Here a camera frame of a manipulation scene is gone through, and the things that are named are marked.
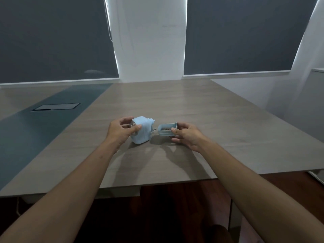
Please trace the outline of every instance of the person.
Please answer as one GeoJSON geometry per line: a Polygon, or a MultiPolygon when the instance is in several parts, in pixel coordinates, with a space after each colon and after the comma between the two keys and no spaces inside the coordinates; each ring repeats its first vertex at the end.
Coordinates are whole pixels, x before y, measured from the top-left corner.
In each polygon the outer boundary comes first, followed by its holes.
{"type": "MultiPolygon", "coordinates": [[[[73,242],[112,156],[141,125],[112,121],[107,137],[74,171],[18,218],[0,242],[73,242]]],[[[280,189],[244,166],[192,124],[178,122],[175,143],[199,152],[265,242],[324,242],[324,226],[280,189]]]]}

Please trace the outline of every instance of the light blue pencil sharpener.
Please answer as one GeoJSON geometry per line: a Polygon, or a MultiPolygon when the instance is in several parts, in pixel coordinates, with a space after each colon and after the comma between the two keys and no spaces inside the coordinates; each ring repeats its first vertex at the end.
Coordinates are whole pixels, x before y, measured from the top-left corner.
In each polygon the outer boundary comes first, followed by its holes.
{"type": "Polygon", "coordinates": [[[134,118],[130,123],[130,126],[134,126],[136,124],[141,124],[142,128],[131,135],[131,139],[135,144],[142,144],[147,142],[151,138],[151,133],[153,131],[152,125],[154,124],[154,119],[146,118],[143,116],[134,118]]]}
{"type": "Polygon", "coordinates": [[[171,128],[177,128],[178,123],[172,123],[172,124],[160,124],[157,128],[157,131],[160,136],[174,136],[174,134],[171,131],[171,128]]]}

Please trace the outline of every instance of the table leg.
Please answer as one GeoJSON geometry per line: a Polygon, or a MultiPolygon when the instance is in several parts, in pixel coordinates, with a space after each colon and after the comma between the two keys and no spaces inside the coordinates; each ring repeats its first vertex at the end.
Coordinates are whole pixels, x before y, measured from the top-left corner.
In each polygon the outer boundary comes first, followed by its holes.
{"type": "Polygon", "coordinates": [[[231,207],[229,209],[228,231],[235,243],[238,243],[240,240],[241,224],[242,214],[237,208],[234,201],[231,199],[231,207]]]}

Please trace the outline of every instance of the person's right hand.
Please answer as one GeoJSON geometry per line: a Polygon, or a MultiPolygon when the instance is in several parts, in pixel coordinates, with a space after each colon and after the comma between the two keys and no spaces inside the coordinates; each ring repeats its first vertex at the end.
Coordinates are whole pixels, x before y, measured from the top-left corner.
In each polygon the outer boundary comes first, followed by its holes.
{"type": "Polygon", "coordinates": [[[174,143],[181,143],[187,145],[192,151],[201,151],[201,143],[208,141],[206,137],[197,126],[185,122],[178,122],[178,128],[171,128],[171,131],[176,135],[171,140],[174,143]]]}

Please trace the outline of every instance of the floor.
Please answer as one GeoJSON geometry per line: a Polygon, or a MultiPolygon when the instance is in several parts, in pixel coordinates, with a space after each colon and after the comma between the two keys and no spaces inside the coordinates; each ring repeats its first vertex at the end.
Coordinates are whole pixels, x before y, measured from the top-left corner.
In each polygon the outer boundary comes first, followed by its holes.
{"type": "MultiPolygon", "coordinates": [[[[263,175],[324,223],[324,187],[306,172],[263,175]]],[[[97,199],[75,242],[205,242],[228,224],[230,197],[219,180],[142,187],[140,197],[97,199]]],[[[17,198],[0,199],[0,233],[16,220],[17,198]]],[[[19,212],[30,206],[19,199],[19,212]]],[[[261,238],[244,219],[240,242],[261,238]]]]}

